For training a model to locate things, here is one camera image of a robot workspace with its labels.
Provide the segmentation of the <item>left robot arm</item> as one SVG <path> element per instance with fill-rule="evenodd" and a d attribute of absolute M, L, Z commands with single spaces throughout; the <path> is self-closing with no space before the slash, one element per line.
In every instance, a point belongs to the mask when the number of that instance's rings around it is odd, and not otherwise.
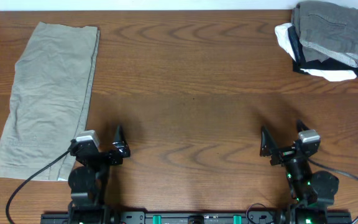
<path fill-rule="evenodd" d="M 82 166 L 70 172 L 68 185 L 71 188 L 71 207 L 68 209 L 68 224 L 115 224 L 120 223 L 120 214 L 106 205 L 104 198 L 110 167 L 123 163 L 131 151 L 120 126 L 114 133 L 113 148 L 99 151 L 96 131 L 88 130 L 71 140 L 70 155 Z"/>

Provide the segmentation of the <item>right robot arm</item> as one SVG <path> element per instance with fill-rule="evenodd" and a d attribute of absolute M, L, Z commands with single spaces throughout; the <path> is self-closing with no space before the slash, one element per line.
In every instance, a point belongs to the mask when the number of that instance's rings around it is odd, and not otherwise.
<path fill-rule="evenodd" d="M 327 171 L 311 170 L 309 158 L 317 153 L 321 137 L 300 120 L 296 129 L 298 139 L 290 146 L 278 147 L 270 131 L 261 127 L 260 156 L 269 157 L 271 166 L 285 168 L 291 197 L 296 200 L 276 213 L 275 223 L 327 224 L 327 208 L 334 204 L 339 179 Z"/>

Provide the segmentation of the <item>khaki green shorts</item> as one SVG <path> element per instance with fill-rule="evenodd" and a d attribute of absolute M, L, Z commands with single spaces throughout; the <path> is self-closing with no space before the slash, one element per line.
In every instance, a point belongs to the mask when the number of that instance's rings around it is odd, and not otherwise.
<path fill-rule="evenodd" d="M 9 116 L 0 139 L 0 177 L 67 180 L 66 154 L 85 130 L 100 31 L 39 23 L 15 64 Z"/>

